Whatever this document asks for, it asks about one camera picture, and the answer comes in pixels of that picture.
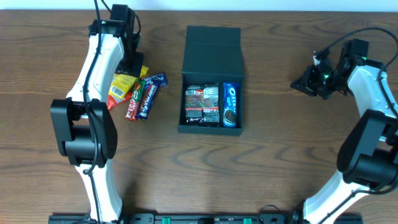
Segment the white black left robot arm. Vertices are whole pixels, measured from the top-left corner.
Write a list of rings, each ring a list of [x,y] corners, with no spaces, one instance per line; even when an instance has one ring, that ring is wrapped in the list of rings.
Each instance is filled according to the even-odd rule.
[[[78,80],[65,99],[53,100],[52,124],[60,154],[80,174],[90,201],[86,215],[51,215],[49,223],[139,223],[123,210],[112,159],[118,132],[107,100],[115,73],[139,77],[144,56],[137,52],[139,18],[127,5],[114,4],[110,18],[89,26],[89,50]]]

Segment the blue Oreo cookie pack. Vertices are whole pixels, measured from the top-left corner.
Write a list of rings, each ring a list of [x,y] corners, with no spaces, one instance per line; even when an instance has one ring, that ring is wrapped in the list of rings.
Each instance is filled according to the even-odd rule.
[[[238,86],[237,83],[223,83],[223,126],[225,128],[236,127]]]

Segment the black snack packet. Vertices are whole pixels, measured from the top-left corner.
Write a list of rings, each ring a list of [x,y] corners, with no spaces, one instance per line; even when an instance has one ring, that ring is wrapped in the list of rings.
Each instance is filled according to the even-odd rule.
[[[219,83],[189,85],[185,90],[187,125],[220,127]]]

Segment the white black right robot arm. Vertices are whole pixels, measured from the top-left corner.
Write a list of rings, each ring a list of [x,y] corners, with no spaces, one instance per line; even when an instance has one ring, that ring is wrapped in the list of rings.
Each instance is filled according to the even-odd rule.
[[[331,179],[294,211],[291,223],[335,223],[345,210],[368,195],[397,188],[397,105],[382,62],[368,58],[369,44],[343,44],[333,68],[329,50],[316,52],[313,64],[291,88],[324,100],[334,92],[354,96],[360,119],[340,147]]]

